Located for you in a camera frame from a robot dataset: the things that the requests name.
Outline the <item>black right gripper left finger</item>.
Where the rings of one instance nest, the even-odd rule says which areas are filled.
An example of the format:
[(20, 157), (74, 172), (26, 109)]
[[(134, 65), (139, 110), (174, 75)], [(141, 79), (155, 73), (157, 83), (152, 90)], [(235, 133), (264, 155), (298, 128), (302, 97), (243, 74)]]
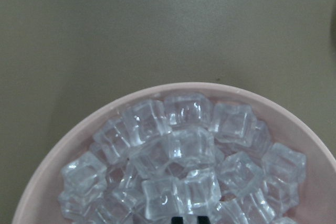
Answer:
[(183, 217), (172, 217), (171, 224), (183, 224)]

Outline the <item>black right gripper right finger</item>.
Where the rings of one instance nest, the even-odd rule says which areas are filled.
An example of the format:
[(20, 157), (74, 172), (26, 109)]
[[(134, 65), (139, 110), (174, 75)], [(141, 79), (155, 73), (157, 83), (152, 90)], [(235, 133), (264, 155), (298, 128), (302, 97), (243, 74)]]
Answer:
[(209, 217), (208, 216), (198, 216), (197, 224), (209, 224)]

